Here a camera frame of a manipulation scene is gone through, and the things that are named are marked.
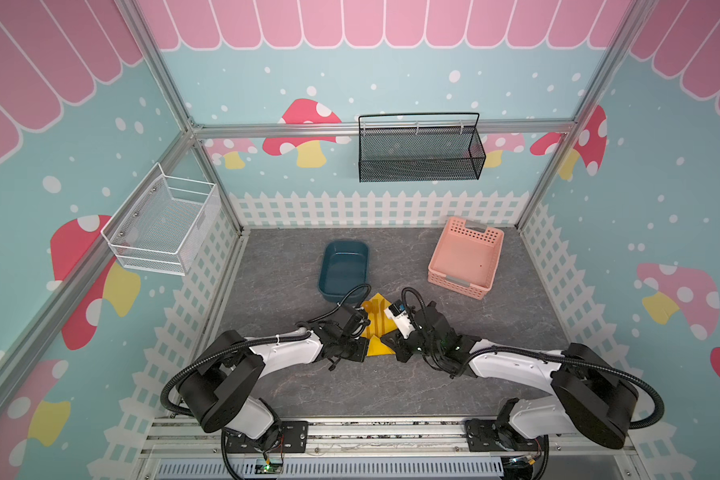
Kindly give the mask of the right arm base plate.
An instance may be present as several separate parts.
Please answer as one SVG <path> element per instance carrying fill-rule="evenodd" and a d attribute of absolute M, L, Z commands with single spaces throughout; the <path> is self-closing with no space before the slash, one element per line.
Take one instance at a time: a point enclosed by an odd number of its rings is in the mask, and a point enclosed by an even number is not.
<path fill-rule="evenodd" d="M 489 419 L 468 419 L 464 423 L 470 452 L 530 452 L 544 450 L 542 437 L 523 437 L 507 422 Z"/>

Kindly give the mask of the orange plastic fork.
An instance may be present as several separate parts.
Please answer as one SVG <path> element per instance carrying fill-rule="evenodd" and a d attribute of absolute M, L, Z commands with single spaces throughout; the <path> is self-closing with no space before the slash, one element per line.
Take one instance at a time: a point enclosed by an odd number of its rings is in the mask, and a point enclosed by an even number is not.
<path fill-rule="evenodd" d="M 379 317 L 380 317 L 380 309 L 379 309 L 379 308 L 376 308 L 376 309 L 374 310 L 374 313 L 373 313 L 373 325 L 374 325 L 373 333 L 374 333 L 375 336 L 380 336 L 380 335 L 381 335 L 381 332 L 380 332 L 380 319 L 379 319 Z"/>

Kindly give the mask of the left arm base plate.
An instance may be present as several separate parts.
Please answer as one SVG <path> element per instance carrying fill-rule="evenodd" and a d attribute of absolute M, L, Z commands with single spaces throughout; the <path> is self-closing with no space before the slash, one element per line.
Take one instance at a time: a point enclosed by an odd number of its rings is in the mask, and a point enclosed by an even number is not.
<path fill-rule="evenodd" d="M 226 451 L 232 454 L 257 453 L 304 453 L 308 437 L 307 421 L 278 421 L 258 439 L 251 439 L 243 433 L 227 431 Z"/>

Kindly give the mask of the yellow paper napkin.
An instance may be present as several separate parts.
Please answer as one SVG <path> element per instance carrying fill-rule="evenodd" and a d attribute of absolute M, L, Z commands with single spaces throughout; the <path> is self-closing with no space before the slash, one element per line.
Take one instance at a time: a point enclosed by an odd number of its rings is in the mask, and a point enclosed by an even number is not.
<path fill-rule="evenodd" d="M 384 335 L 397 329 L 394 321 L 385 314 L 385 309 L 390 305 L 391 303 L 379 293 L 362 304 L 362 308 L 370 320 L 370 325 L 362 334 L 364 338 L 369 340 L 367 352 L 369 357 L 395 354 L 392 349 L 381 342 Z"/>

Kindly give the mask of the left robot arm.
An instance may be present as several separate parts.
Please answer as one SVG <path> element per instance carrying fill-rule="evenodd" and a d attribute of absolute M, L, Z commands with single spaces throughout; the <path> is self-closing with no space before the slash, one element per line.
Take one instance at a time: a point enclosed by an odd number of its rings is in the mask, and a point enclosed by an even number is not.
<path fill-rule="evenodd" d="M 282 421 L 266 402 L 251 396 L 258 381 L 290 367 L 327 361 L 365 360 L 370 340 L 363 332 L 368 314 L 357 306 L 338 306 L 290 333 L 245 338 L 221 334 L 199 357 L 167 380 L 161 406 L 190 416 L 206 433 L 240 434 L 262 449 L 281 436 Z"/>

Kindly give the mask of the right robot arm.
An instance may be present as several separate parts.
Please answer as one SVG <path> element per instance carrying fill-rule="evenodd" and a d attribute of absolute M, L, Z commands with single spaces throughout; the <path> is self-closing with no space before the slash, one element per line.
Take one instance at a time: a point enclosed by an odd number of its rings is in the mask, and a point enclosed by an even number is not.
<path fill-rule="evenodd" d="M 653 386 L 612 367 L 584 344 L 541 351 L 459 335 L 434 303 L 417 310 L 397 301 L 384 314 L 396 328 L 381 341 L 401 363 L 419 355 L 451 378 L 496 378 L 545 392 L 543 398 L 504 403 L 493 427 L 503 444 L 578 433 L 619 450 L 629 431 L 651 427 L 664 416 L 665 402 Z"/>

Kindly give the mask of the orange plastic knife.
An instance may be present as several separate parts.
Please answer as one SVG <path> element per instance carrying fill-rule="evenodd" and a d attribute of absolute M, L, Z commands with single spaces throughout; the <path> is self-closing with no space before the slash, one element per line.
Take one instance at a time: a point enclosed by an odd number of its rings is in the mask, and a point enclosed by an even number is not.
<path fill-rule="evenodd" d="M 387 305 L 384 305 L 384 307 L 380 310 L 380 332 L 381 335 L 384 335 L 390 331 L 390 319 L 387 315 Z"/>

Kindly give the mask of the dark teal plastic tub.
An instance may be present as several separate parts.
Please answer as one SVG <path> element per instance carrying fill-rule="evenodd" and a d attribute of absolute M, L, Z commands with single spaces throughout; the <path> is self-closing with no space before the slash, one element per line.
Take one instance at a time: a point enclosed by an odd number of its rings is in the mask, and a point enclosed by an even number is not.
<path fill-rule="evenodd" d="M 335 240 L 324 251 L 318 289 L 326 301 L 338 303 L 368 279 L 369 248 L 357 240 Z"/>

